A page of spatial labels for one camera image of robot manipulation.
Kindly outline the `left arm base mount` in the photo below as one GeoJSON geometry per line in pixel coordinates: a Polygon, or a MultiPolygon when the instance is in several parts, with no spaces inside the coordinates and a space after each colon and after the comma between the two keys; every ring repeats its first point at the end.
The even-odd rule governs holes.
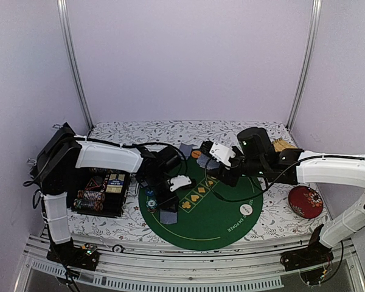
{"type": "Polygon", "coordinates": [[[63,267],[74,267],[95,271],[99,263],[100,253],[97,246],[85,243],[81,247],[74,246],[73,239],[66,243],[57,244],[49,235],[49,251],[46,258],[52,262],[60,263],[63,267]]]}

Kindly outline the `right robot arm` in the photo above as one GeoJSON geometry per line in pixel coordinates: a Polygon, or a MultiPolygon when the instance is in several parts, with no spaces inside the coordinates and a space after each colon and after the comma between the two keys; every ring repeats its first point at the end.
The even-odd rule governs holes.
{"type": "MultiPolygon", "coordinates": [[[[264,178],[275,183],[298,185],[328,183],[360,187],[365,190],[365,154],[336,155],[301,148],[276,151],[264,128],[247,128],[237,135],[239,145],[227,147],[205,141],[201,151],[219,163],[210,175],[234,187],[242,176],[264,178]]],[[[341,240],[365,227],[365,193],[351,207],[316,228],[302,260],[315,265],[341,240]]]]}

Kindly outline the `white dealer button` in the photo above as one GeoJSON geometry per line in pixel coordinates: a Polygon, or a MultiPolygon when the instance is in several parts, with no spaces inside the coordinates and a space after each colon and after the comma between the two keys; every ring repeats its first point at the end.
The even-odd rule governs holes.
{"type": "Polygon", "coordinates": [[[244,216],[250,216],[253,213],[253,208],[249,204],[242,204],[240,206],[240,213],[244,216]]]}

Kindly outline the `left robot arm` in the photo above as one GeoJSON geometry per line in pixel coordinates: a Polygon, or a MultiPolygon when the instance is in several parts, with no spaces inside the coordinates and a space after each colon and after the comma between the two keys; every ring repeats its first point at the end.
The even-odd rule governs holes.
{"type": "Polygon", "coordinates": [[[44,221],[55,255],[65,264],[78,259],[69,231],[67,196],[85,170],[114,170],[132,174],[155,194],[160,209],[176,212],[178,197],[168,173],[185,163],[182,152],[164,142],[119,145],[74,133],[64,124],[40,151],[24,187],[38,186],[44,221]]]}

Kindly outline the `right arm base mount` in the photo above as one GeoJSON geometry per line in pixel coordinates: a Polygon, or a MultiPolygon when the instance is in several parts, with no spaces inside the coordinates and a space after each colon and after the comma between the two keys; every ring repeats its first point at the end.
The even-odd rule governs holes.
{"type": "MultiPolygon", "coordinates": [[[[285,268],[285,271],[293,271],[320,264],[331,265],[331,261],[334,258],[332,248],[327,248],[319,243],[320,232],[323,226],[321,224],[313,231],[307,247],[281,253],[280,263],[285,268]]],[[[327,272],[328,268],[324,267],[301,272],[301,279],[309,286],[319,285],[324,280],[327,272]]]]}

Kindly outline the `blue playing card deck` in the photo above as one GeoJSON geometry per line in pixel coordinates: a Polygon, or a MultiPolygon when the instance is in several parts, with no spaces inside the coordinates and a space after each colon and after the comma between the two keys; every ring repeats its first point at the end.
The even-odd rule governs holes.
{"type": "Polygon", "coordinates": [[[220,163],[217,162],[214,158],[211,158],[204,153],[200,154],[196,160],[196,163],[204,169],[214,170],[220,167],[220,163]]]}

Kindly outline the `orange big blind button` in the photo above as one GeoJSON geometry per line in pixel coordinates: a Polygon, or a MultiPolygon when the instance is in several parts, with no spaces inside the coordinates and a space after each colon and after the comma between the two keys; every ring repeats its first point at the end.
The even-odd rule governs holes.
{"type": "Polygon", "coordinates": [[[201,156],[201,152],[199,150],[194,150],[192,153],[191,153],[191,156],[194,158],[194,159],[198,159],[200,156],[201,156]]]}

